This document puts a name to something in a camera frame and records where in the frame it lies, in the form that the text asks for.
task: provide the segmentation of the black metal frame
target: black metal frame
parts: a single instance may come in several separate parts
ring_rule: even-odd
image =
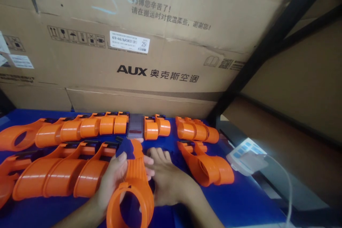
[[[341,17],[342,7],[338,6],[284,39],[315,1],[316,0],[291,0],[259,46],[252,53],[248,62],[238,73],[227,90],[222,94],[219,101],[208,115],[207,120],[211,126],[219,128],[221,114],[233,102],[235,97],[240,94],[241,90],[265,61]]]

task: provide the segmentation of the white cable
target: white cable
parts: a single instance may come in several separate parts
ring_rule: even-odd
[[[285,172],[286,176],[287,176],[287,180],[289,181],[289,211],[287,212],[287,217],[286,217],[286,223],[285,223],[285,228],[288,228],[290,220],[291,220],[291,214],[292,214],[292,183],[290,180],[290,176],[288,174],[288,172],[285,170],[285,168],[283,168],[283,166],[276,161],[273,157],[271,157],[270,155],[267,155],[268,157],[270,157],[271,159],[274,160],[274,162],[276,162],[281,168],[282,170]]]

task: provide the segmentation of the finger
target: finger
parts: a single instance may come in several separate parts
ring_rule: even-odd
[[[145,170],[146,170],[146,174],[148,176],[154,176],[156,174],[154,170],[152,170],[152,169],[150,169],[148,167],[145,167]]]
[[[122,192],[122,193],[120,194],[120,203],[121,203],[122,200],[124,199],[125,195],[126,195],[126,192],[125,192],[125,191]]]
[[[147,157],[147,156],[144,155],[144,163],[148,164],[148,165],[153,165],[154,160],[152,158]]]
[[[148,149],[147,155],[153,159],[154,163],[160,163],[161,162],[156,148],[152,147],[152,148]]]
[[[164,155],[164,152],[161,148],[157,148],[157,153],[158,153],[158,156],[160,157],[160,159],[162,161],[166,161],[166,158],[165,158],[165,155]]]
[[[170,153],[168,151],[164,151],[164,156],[165,156],[167,161],[171,162],[171,156],[170,156]]]
[[[118,157],[113,156],[109,162],[108,168],[111,172],[115,172],[127,160],[126,152],[121,153]]]
[[[135,140],[139,141],[140,143],[143,143],[143,141],[144,141],[143,138],[137,138],[137,139],[135,139]]]

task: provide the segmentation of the printed icon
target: printed icon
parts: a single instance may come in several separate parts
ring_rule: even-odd
[[[105,46],[104,36],[96,35],[96,41],[99,46]]]
[[[216,56],[209,56],[206,61],[204,62],[203,66],[209,66],[215,68],[217,66],[218,61],[220,60],[219,57]]]
[[[73,40],[75,40],[75,37],[76,37],[76,39],[77,39],[76,32],[71,31],[71,33],[70,33],[69,35],[72,37]]]
[[[57,35],[57,29],[55,27],[50,27],[50,34],[51,36],[58,37]]]
[[[16,47],[21,47],[20,46],[20,42],[18,41],[18,39],[16,39],[15,37],[14,38],[12,38],[13,39],[13,43],[14,43],[14,45],[16,46]]]
[[[88,38],[89,38],[89,41],[90,41],[90,43],[95,43],[95,35],[94,34],[90,34],[90,33],[88,33]]]
[[[63,41],[68,43],[75,43],[75,44],[81,44],[81,45],[88,45],[93,47],[99,47],[99,48],[106,48],[105,45],[105,37],[103,35],[96,35],[92,33],[77,31],[77,30],[70,30],[70,29],[63,29],[59,27],[54,26],[47,26],[47,29],[50,33],[51,39],[56,41]],[[10,40],[6,39],[7,44],[20,44],[22,47],[22,44],[18,40],[15,42],[11,42]]]
[[[63,34],[63,38],[65,38],[65,30],[64,29],[61,29],[61,32]]]
[[[78,31],[77,34],[78,34],[78,40],[80,43],[88,42],[86,33]]]
[[[22,43],[18,37],[13,37],[13,36],[5,36],[4,35],[5,42],[8,46],[8,49],[10,50],[16,50],[20,52],[24,52],[25,49],[22,46]]]
[[[69,41],[69,34],[66,29],[58,28],[59,38],[64,41]]]
[[[8,46],[9,49],[14,48],[14,46],[12,45],[12,42],[11,42],[9,36],[4,36],[4,39],[5,39],[6,44],[7,44],[7,46]]]

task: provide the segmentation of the orange plastic part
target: orange plastic part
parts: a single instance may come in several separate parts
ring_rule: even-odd
[[[80,172],[74,188],[74,197],[92,197],[100,186],[108,162],[100,160],[101,156],[113,157],[116,149],[111,149],[103,143],[98,152],[85,164]]]
[[[43,196],[44,184],[52,169],[64,158],[69,157],[76,151],[76,149],[67,146],[68,144],[61,143],[52,153],[31,163],[15,184],[12,194],[13,199],[20,201],[26,198]]]
[[[61,129],[64,124],[63,120],[65,119],[60,118],[53,124],[41,127],[36,134],[36,146],[38,148],[44,148],[60,144],[62,142]]]
[[[144,154],[141,143],[137,140],[132,140],[134,147],[134,160],[128,160],[127,175],[124,182],[120,183],[110,198],[107,209],[107,227],[108,228],[123,228],[128,227],[124,222],[120,212],[120,195],[123,192],[131,192],[138,199],[141,207],[141,228],[147,228],[151,222],[154,199],[151,188],[147,181]]]
[[[87,160],[78,159],[80,155],[95,155],[95,147],[80,142],[73,153],[58,162],[49,172],[44,187],[43,196],[70,196],[78,176]]]
[[[103,116],[97,115],[97,113],[93,113],[90,117],[83,119],[80,128],[82,138],[96,137],[99,135],[100,122]]]
[[[158,125],[158,135],[159,136],[169,136],[171,132],[171,124],[170,121],[166,120],[165,117],[160,116],[159,114],[154,115],[155,122]]]
[[[158,139],[158,124],[151,117],[145,116],[144,118],[144,138],[145,140]]]
[[[127,122],[128,115],[126,113],[119,112],[114,121],[114,134],[125,134]]]
[[[215,128],[206,126],[202,121],[200,121],[199,119],[195,119],[195,124],[198,125],[202,125],[206,132],[207,132],[207,137],[203,140],[206,143],[212,143],[215,144],[218,142],[218,140],[220,139],[220,135],[218,133],[218,131]]]
[[[20,156],[10,156],[6,158],[0,165],[0,208],[2,208],[7,200],[11,197],[15,180],[19,178],[19,174],[9,175],[14,171],[27,168],[31,164],[30,159],[20,159]]]
[[[229,163],[218,156],[208,156],[207,147],[202,142],[192,141],[192,145],[178,141],[177,145],[181,151],[192,175],[196,181],[208,187],[215,185],[231,184],[234,182],[234,173]]]
[[[100,121],[100,135],[113,134],[116,117],[112,112],[106,112]]]
[[[177,134],[182,140],[196,140],[206,143],[217,143],[219,140],[219,133],[215,128],[206,126],[199,119],[192,120],[186,117],[176,117]]]
[[[49,123],[46,119],[39,119],[36,122],[27,125],[17,125],[6,128],[0,132],[0,151],[22,151],[35,143],[35,138],[38,130]],[[17,138],[26,133],[25,138],[15,145]]]
[[[83,115],[77,115],[77,117],[73,120],[65,121],[61,130],[61,141],[79,141],[81,137],[81,124],[83,119],[81,119]]]

